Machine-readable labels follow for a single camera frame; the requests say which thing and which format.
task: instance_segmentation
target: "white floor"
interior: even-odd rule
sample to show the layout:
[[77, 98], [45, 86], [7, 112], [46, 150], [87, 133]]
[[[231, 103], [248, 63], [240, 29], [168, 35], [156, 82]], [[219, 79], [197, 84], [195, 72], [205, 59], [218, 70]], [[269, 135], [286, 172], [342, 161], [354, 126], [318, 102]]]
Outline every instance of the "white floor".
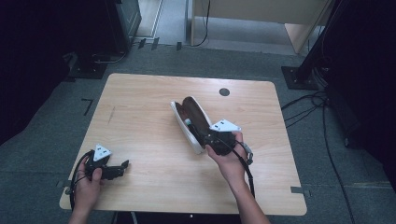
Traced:
[[[148, 8], [158, 10], [158, 7], [147, 7], [147, 4], [157, 4], [160, 0], [139, 0], [142, 11], [142, 23], [139, 32], [152, 29], [151, 36], [141, 35], [150, 39], [159, 37], [160, 44], [176, 45], [182, 42], [184, 46], [190, 45], [191, 31], [191, 0], [186, 24], [186, 0], [163, 0], [163, 5], [158, 14], [156, 27], [147, 27], [143, 21], [153, 21], [154, 13]], [[195, 18], [194, 44], [202, 42], [205, 36], [205, 18]], [[318, 38], [319, 28], [311, 35], [309, 42], [299, 55], [305, 56]], [[210, 18], [208, 21], [208, 35], [206, 41], [198, 48], [229, 49], [284, 55], [297, 55], [290, 43], [284, 24], [264, 21], [240, 21]]]

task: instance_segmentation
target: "wooden tabletop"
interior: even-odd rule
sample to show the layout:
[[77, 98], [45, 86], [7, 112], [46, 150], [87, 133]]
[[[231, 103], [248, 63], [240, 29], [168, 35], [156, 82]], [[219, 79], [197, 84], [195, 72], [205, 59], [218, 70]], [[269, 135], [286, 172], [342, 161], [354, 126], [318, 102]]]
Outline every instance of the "wooden tabletop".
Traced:
[[[230, 95], [220, 95], [222, 88]], [[238, 213], [216, 163], [205, 152], [194, 153], [177, 123], [170, 102], [187, 96], [213, 123], [227, 119], [242, 128], [254, 153], [250, 171], [264, 213], [304, 215], [304, 195], [290, 190], [301, 184], [273, 83], [133, 74], [108, 78], [78, 153], [77, 161], [101, 144], [113, 152], [107, 165], [130, 160], [123, 177], [103, 186], [95, 209]], [[60, 206], [70, 208], [67, 195]]]

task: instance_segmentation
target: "gray carpet floor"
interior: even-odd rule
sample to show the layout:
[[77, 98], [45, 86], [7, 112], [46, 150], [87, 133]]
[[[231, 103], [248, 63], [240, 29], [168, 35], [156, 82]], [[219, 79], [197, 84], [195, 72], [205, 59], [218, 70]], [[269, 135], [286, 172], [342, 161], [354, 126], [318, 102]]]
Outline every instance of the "gray carpet floor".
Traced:
[[[0, 146], [0, 223], [66, 223], [70, 211], [59, 207], [65, 180], [90, 124], [108, 75], [149, 74], [265, 80], [276, 85], [281, 105], [313, 91], [288, 90], [280, 67], [299, 66], [302, 57], [218, 49], [134, 46], [105, 76], [63, 82], [37, 111], [29, 126]], [[93, 104], [87, 111], [89, 102]], [[311, 107], [309, 100], [283, 111], [289, 118]], [[382, 165], [363, 149], [344, 147], [343, 131], [330, 107], [325, 109], [330, 152], [344, 182], [356, 223], [395, 223], [396, 195]], [[322, 110], [288, 128], [305, 192], [302, 217], [270, 216], [274, 223], [351, 223], [346, 200], [329, 160]], [[110, 223], [113, 213], [94, 211], [90, 223]]]

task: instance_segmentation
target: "desk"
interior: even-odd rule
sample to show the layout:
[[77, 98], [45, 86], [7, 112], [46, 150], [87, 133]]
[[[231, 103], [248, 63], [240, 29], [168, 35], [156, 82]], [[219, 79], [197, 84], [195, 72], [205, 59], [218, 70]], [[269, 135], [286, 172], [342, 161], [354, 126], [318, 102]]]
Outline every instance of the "desk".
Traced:
[[[230, 95], [221, 96], [221, 88]], [[212, 122], [227, 119], [242, 128], [263, 211], [304, 215], [304, 195], [290, 191], [301, 185], [273, 83], [126, 74], [108, 78], [78, 153], [79, 159], [99, 143], [113, 151], [108, 165], [131, 163], [123, 177], [106, 182], [94, 209], [238, 213], [218, 166], [206, 153], [195, 154], [171, 109], [171, 101], [189, 95]], [[65, 194], [60, 206], [70, 208]]]
[[[315, 28], [325, 23], [323, 21], [329, 17], [332, 2], [332, 0], [213, 0], [210, 3], [209, 17], [285, 23], [294, 51], [299, 53]], [[192, 0], [192, 45], [194, 45], [195, 17], [206, 17], [207, 4], [208, 0]]]

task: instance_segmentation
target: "white triangular marker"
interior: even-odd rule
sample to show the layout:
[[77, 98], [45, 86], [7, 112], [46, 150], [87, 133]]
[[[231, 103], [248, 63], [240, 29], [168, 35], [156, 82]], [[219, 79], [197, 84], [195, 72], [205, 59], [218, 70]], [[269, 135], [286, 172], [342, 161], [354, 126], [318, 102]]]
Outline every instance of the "white triangular marker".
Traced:
[[96, 144], [95, 154], [93, 155], [94, 161], [99, 161], [104, 157], [110, 156], [111, 151], [99, 144]]
[[217, 132], [220, 132], [220, 133], [223, 133], [223, 132], [240, 132], [241, 131], [240, 127], [234, 125], [233, 123], [231, 123], [227, 119], [222, 119], [221, 121], [211, 125], [209, 128], [211, 130], [213, 130], [213, 131], [217, 131]]

